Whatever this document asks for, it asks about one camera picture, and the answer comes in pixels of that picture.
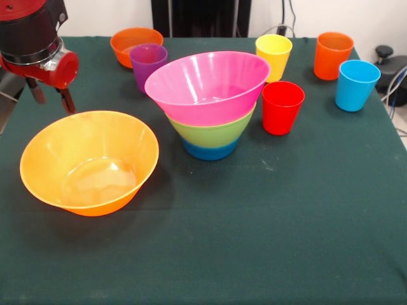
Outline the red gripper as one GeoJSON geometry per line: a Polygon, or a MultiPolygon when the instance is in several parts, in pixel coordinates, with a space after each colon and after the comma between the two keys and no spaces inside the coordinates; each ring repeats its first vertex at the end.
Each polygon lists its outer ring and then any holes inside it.
{"type": "Polygon", "coordinates": [[[67,88],[76,78],[79,69],[79,58],[74,52],[62,50],[47,62],[31,65],[13,64],[1,56],[1,67],[8,72],[26,78],[32,96],[38,104],[45,104],[46,99],[36,80],[56,88],[68,114],[76,112],[71,93],[67,88]]]}

